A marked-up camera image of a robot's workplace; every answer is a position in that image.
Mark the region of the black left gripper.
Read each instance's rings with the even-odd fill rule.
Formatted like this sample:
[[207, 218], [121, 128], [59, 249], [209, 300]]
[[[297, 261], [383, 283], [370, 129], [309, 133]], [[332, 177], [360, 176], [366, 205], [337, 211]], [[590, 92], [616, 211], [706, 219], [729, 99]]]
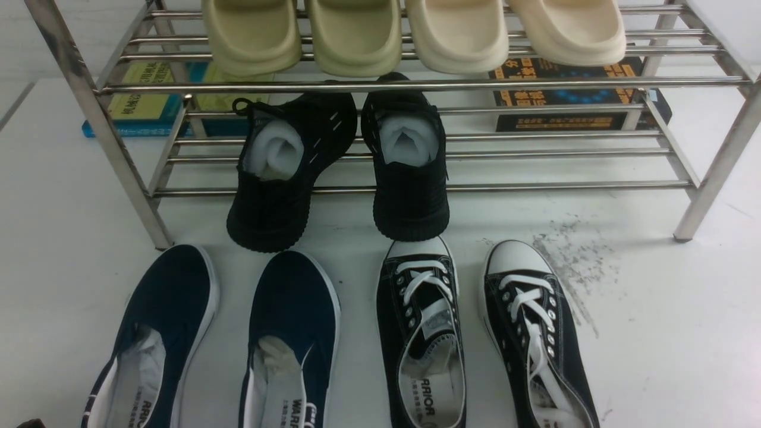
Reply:
[[41, 419], [31, 419], [24, 421], [17, 426], [17, 428], [46, 428]]

